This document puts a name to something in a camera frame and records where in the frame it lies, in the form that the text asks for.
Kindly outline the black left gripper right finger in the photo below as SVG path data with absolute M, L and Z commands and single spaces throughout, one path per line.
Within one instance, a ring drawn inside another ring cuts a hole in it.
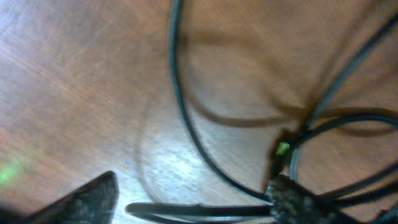
M 278 175 L 268 182 L 266 196 L 273 204 L 270 214 L 277 223 L 356 224 L 359 222 L 284 175 Z

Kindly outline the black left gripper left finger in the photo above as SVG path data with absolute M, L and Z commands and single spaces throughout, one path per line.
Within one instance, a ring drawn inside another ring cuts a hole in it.
M 116 174 L 107 171 L 30 215 L 1 209 L 1 224 L 110 224 L 118 201 Z

